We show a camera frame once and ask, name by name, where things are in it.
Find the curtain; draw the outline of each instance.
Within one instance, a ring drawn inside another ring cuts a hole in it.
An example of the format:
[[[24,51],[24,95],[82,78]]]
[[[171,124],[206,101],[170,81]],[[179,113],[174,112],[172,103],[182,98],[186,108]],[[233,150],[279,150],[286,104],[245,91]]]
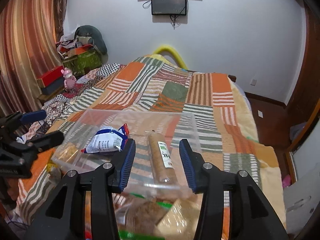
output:
[[[54,23],[56,31],[56,40],[59,41],[63,35],[63,22],[67,11],[67,0],[54,0]]]
[[[36,77],[58,65],[53,0],[10,0],[0,14],[2,114],[38,110]]]

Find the red box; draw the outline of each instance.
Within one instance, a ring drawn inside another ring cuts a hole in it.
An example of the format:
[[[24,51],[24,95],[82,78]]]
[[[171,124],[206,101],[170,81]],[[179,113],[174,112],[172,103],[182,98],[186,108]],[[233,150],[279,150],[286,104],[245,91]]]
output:
[[[64,69],[63,66],[55,67],[54,69],[44,73],[41,77],[37,78],[37,83],[40,88],[45,88],[50,85],[53,81],[57,80],[59,77],[63,76],[61,70]]]

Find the screw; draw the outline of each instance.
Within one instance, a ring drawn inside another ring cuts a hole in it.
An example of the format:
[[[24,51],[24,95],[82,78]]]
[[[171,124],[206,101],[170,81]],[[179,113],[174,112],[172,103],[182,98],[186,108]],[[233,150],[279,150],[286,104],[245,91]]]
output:
[[[75,171],[75,170],[68,171],[68,173],[67,173],[67,175],[68,175],[69,177],[73,177],[75,174],[76,174],[76,171]]]
[[[211,163],[204,163],[204,164],[203,164],[203,167],[204,167],[205,169],[207,169],[207,170],[210,170],[213,166],[212,166]]]
[[[103,165],[103,168],[105,168],[105,169],[110,169],[111,167],[112,167],[112,163],[105,163]]]
[[[22,158],[19,159],[19,163],[20,163],[21,165],[23,165],[25,162],[26,162],[25,159],[22,159]]]
[[[239,171],[239,175],[241,177],[246,177],[246,176],[248,176],[248,173],[245,170],[241,170],[241,171]]]

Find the wall outlet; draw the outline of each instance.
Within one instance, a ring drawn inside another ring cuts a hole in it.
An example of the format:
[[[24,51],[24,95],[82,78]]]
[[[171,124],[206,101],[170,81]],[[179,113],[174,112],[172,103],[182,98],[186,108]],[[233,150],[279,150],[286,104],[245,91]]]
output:
[[[250,85],[255,86],[256,83],[257,83],[257,80],[253,78],[250,82]]]

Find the pink figurine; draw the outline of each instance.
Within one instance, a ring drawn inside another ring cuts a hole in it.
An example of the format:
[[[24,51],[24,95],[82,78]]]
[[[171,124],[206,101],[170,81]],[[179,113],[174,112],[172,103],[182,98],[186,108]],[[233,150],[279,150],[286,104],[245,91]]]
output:
[[[64,77],[64,88],[66,90],[72,90],[77,82],[76,77],[72,74],[71,69],[65,68],[64,70],[61,70],[61,73]]]

